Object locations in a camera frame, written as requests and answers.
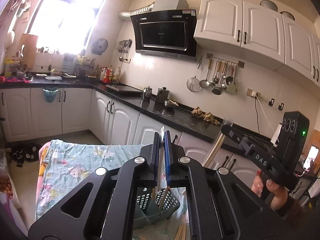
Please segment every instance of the white cabinet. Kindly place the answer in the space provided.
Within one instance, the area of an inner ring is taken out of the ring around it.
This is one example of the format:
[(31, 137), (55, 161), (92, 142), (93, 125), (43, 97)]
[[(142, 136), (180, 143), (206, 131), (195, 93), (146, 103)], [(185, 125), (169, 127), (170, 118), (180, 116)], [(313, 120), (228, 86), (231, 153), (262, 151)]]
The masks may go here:
[(316, 85), (320, 87), (320, 40), (315, 35), (312, 35), (313, 44), (315, 47), (315, 58), (316, 58)]
[(89, 128), (92, 89), (64, 88), (62, 97), (62, 132), (70, 133)]
[(242, 48), (284, 63), (284, 27), (282, 15), (273, 10), (243, 2)]
[(93, 91), (90, 105), (89, 129), (100, 141), (107, 144), (108, 124), (112, 99)]
[(8, 142), (34, 138), (30, 109), (30, 88), (1, 90), (1, 117)]
[(108, 145), (132, 145), (139, 112), (116, 100), (111, 104), (108, 126)]
[(35, 138), (62, 134), (61, 121), (62, 88), (54, 101), (45, 100), (42, 88), (31, 88), (31, 115)]
[(304, 193), (304, 191), (307, 189), (307, 187), (310, 184), (310, 180), (300, 178), (298, 184), (296, 185), (295, 189), (290, 193), (290, 196), (298, 199), (301, 197), (301, 195)]
[(253, 179), (256, 177), (257, 170), (259, 169), (252, 161), (237, 154), (231, 157), (227, 168), (249, 188), (251, 188)]
[(240, 0), (202, 0), (194, 38), (241, 45), (243, 9)]
[(315, 82), (315, 50), (311, 32), (282, 16), (285, 38), (285, 64)]
[[(153, 143), (153, 139), (155, 136), (155, 132), (159, 132), (159, 130), (161, 129), (161, 127), (163, 126), (162, 123), (144, 115), (144, 114), (140, 114), (139, 117), (139, 121), (138, 121), (138, 125), (137, 125), (137, 130), (134, 136), (134, 140), (133, 140), (133, 144), (151, 144)], [(171, 141), (173, 141), (174, 136), (177, 135), (178, 138), (175, 141), (175, 144), (177, 144), (177, 142), (180, 139), (181, 136), (181, 132), (168, 127), (168, 126), (164, 126), (165, 130), (169, 130), (170, 131), (170, 137), (171, 137)]]
[[(179, 145), (183, 147), (186, 156), (197, 160), (201, 164), (204, 162), (212, 147), (212, 144), (195, 138), (187, 133), (181, 135)], [(222, 167), (223, 164), (226, 166), (232, 155), (232, 152), (220, 149), (212, 160), (212, 163), (210, 163), (209, 168), (216, 170), (217, 168)]]

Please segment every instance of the box of eggs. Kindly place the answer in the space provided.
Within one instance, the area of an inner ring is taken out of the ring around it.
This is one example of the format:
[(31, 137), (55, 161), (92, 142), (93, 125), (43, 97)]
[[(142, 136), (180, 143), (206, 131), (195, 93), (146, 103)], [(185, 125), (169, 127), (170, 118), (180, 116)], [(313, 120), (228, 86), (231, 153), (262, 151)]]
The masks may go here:
[(21, 208), (20, 202), (17, 197), (17, 192), (14, 188), (10, 175), (0, 176), (0, 192), (7, 194), (15, 208)]

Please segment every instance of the window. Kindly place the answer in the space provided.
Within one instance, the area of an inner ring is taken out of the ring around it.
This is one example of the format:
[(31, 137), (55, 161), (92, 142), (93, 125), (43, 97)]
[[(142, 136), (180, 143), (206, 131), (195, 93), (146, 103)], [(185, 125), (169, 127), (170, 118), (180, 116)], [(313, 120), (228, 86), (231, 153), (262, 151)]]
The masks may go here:
[(41, 0), (27, 33), (38, 35), (37, 48), (77, 54), (87, 44), (103, 0)]

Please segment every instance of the triangular cutout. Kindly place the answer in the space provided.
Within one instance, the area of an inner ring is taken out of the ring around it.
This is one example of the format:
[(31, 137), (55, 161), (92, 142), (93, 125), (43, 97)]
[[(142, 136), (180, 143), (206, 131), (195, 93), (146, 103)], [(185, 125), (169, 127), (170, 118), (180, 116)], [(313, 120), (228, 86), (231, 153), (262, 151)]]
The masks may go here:
[(92, 182), (85, 184), (78, 192), (76, 192), (67, 202), (65, 202), (61, 206), (61, 211), (74, 218), (79, 218), (92, 188)]
[(258, 204), (244, 190), (242, 190), (238, 184), (232, 184), (231, 188), (235, 193), (236, 200), (238, 201), (242, 215), (245, 218), (248, 218), (262, 210), (261, 207), (258, 206)]

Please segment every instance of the brand logo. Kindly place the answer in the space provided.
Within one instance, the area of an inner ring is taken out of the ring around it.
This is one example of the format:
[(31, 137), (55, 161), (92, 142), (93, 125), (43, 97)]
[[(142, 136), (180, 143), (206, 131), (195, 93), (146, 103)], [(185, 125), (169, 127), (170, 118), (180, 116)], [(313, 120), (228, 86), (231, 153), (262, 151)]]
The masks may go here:
[(266, 166), (267, 163), (268, 163), (268, 162), (267, 162), (264, 158), (262, 158), (259, 154), (257, 154), (257, 155), (255, 156), (255, 159), (258, 160), (258, 162), (260, 162), (263, 166)]

